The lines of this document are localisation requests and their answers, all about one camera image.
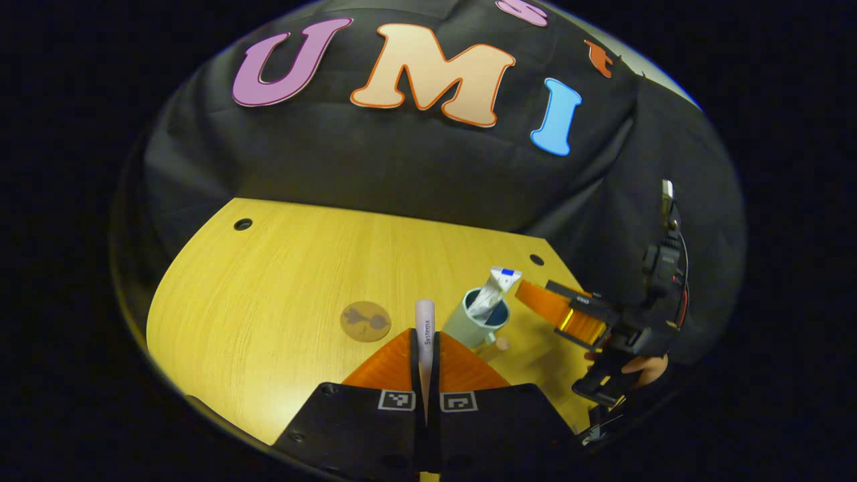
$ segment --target black cloth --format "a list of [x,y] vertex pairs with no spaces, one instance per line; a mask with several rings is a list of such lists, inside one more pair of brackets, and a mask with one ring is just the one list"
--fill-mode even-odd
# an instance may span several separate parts
[[[661,179],[673,180],[690,258],[693,323],[671,352],[694,363],[728,322],[745,264],[744,207],[726,149],[693,104],[634,74],[609,49],[612,78],[590,62],[584,30],[546,6],[548,27],[493,2],[332,0],[314,3],[239,39],[200,67],[166,103],[145,150],[154,228],[169,256],[231,198],[250,197],[397,214],[546,238],[584,289],[617,303],[644,297],[642,255],[662,236]],[[286,75],[319,21],[351,17],[312,81],[277,105],[231,97],[244,52],[291,37],[264,76]],[[494,104],[497,124],[477,128],[440,106],[416,108],[407,76],[395,109],[350,102],[384,45],[386,23],[430,27],[447,58],[475,44],[516,58]],[[552,77],[583,98],[561,157],[530,140],[545,115]],[[524,277],[527,267],[522,269]]]

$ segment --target peach letter m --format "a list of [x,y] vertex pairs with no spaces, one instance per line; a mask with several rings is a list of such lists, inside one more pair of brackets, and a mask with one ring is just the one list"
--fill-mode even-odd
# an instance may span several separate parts
[[455,97],[441,106],[443,113],[479,127],[497,123],[494,114],[497,89],[506,68],[515,64],[515,57],[491,45],[476,44],[446,60],[429,28],[390,23],[378,27],[378,33],[385,38],[384,47],[366,87],[351,93],[351,102],[381,109],[402,105],[405,95],[396,86],[405,71],[414,102],[421,111],[458,84]]

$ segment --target purple letter u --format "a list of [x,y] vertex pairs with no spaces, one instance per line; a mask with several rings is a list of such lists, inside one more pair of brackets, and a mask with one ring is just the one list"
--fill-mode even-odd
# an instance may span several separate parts
[[303,35],[307,39],[297,53],[291,71],[276,82],[263,81],[262,69],[274,47],[285,42],[289,34],[274,35],[248,48],[244,63],[241,64],[241,69],[235,76],[235,83],[232,84],[232,98],[247,107],[271,105],[289,99],[309,84],[333,35],[353,21],[351,18],[335,18],[304,28]]

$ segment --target toothpaste tube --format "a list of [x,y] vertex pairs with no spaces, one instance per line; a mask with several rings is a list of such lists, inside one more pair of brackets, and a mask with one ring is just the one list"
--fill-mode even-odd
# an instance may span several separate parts
[[488,320],[491,312],[497,304],[502,301],[512,285],[518,281],[523,273],[511,269],[503,269],[498,266],[491,268],[491,275],[485,286],[479,290],[476,299],[467,308],[467,313],[481,322]]

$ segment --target orange plastic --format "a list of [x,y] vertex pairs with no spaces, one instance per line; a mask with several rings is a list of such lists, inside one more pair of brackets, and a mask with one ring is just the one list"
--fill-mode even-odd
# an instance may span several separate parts
[[[343,382],[366,389],[411,391],[411,330],[406,329],[367,358]],[[470,348],[440,335],[440,391],[469,392],[499,389],[509,382]]]
[[411,330],[408,328],[371,357],[366,358],[343,382],[343,385],[366,389],[410,392]]
[[440,392],[500,389],[509,382],[493,368],[446,333],[440,335]]
[[[587,297],[592,295],[579,292]],[[565,334],[581,340],[587,345],[593,345],[598,337],[607,329],[601,320],[568,306],[570,300],[560,294],[534,285],[527,280],[521,280],[515,298],[526,304],[531,310],[541,315],[550,324],[559,328]]]

